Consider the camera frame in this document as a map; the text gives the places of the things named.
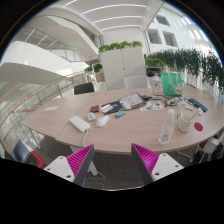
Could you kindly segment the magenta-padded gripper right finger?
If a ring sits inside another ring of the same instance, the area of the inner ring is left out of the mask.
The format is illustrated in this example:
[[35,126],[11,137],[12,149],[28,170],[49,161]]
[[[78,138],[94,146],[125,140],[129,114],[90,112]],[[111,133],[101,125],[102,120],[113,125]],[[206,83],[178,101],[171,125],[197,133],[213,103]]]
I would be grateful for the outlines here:
[[167,153],[157,154],[135,143],[131,145],[131,154],[145,185],[183,169]]

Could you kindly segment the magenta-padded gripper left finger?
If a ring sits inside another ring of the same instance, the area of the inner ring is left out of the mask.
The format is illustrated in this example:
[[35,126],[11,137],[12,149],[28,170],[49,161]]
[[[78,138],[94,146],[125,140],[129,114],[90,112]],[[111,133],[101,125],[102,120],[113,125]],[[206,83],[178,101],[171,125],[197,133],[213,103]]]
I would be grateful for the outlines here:
[[67,157],[58,156],[44,170],[82,186],[94,154],[94,145],[91,144]]

